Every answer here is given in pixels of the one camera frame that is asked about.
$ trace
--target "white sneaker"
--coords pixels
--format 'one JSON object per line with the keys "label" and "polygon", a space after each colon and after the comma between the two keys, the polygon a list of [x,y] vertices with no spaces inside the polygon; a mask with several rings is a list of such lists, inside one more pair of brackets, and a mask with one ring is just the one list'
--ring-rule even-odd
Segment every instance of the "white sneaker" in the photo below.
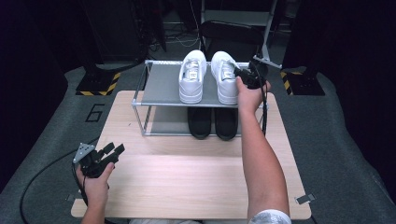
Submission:
{"label": "white sneaker", "polygon": [[206,58],[198,49],[184,58],[178,75],[180,101],[197,104],[202,100],[202,88],[206,74]]}
{"label": "white sneaker", "polygon": [[238,64],[228,53],[218,51],[213,55],[210,67],[218,83],[219,101],[224,105],[236,105],[238,89],[233,70],[235,67],[239,68]]}

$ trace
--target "wooden table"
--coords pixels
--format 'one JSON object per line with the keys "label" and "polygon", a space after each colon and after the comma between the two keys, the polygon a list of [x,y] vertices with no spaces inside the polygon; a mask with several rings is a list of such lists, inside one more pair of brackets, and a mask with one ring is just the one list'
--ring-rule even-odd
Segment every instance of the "wooden table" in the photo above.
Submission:
{"label": "wooden table", "polygon": [[[106,217],[246,219],[248,191],[243,173],[241,138],[216,136],[142,136],[131,106],[134,91],[118,93],[98,141],[98,149],[113,142],[125,145],[108,180]],[[308,219],[305,195],[276,99],[268,93],[267,139],[285,173],[290,216]],[[143,106],[140,113],[147,110]],[[83,217],[86,206],[75,200],[71,213]]]}

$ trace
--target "shoe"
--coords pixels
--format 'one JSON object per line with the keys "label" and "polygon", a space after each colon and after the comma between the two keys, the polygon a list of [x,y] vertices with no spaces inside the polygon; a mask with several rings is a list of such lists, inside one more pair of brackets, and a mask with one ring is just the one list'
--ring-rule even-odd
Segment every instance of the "shoe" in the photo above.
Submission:
{"label": "shoe", "polygon": [[218,84],[219,101],[224,105],[236,105],[238,89],[233,70],[235,67],[239,68],[238,64],[228,53],[218,51],[213,55],[210,65],[212,75]]}
{"label": "shoe", "polygon": [[188,107],[187,118],[192,136],[202,140],[210,135],[210,129],[212,128],[212,108]]}
{"label": "shoe", "polygon": [[197,104],[202,100],[202,88],[206,74],[206,58],[198,49],[184,58],[178,75],[180,101]]}
{"label": "shoe", "polygon": [[228,141],[233,139],[238,132],[238,109],[237,108],[215,108],[216,135]]}

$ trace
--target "yellow and black hazard tape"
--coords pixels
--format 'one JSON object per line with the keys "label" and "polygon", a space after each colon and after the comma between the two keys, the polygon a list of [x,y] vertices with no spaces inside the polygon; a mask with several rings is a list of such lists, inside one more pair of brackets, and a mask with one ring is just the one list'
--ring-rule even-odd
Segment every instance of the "yellow and black hazard tape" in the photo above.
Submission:
{"label": "yellow and black hazard tape", "polygon": [[283,80],[283,85],[285,86],[286,92],[288,95],[293,95],[293,90],[291,89],[289,80],[288,80],[288,74],[293,74],[293,75],[302,75],[300,72],[280,72],[280,76],[282,77]]}
{"label": "yellow and black hazard tape", "polygon": [[76,91],[76,95],[86,95],[86,96],[110,95],[116,88],[120,75],[121,73],[117,73],[116,75],[114,75],[113,80],[111,81],[111,84],[106,91]]}

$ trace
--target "metal shoe rack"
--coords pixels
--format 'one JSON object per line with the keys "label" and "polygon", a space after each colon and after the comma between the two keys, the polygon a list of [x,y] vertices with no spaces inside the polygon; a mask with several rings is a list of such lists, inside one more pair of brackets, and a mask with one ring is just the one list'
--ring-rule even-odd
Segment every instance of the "metal shoe rack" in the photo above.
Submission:
{"label": "metal shoe rack", "polygon": [[[181,64],[182,62],[178,61],[145,61],[145,69],[132,100],[142,135],[191,135],[188,129],[187,107],[237,108],[237,105],[223,105],[219,102],[218,87],[211,74],[210,63],[207,63],[202,101],[195,105],[183,104],[179,98],[178,86]],[[248,63],[238,65],[248,67]],[[147,108],[147,115],[143,121],[138,109],[141,106]]]}

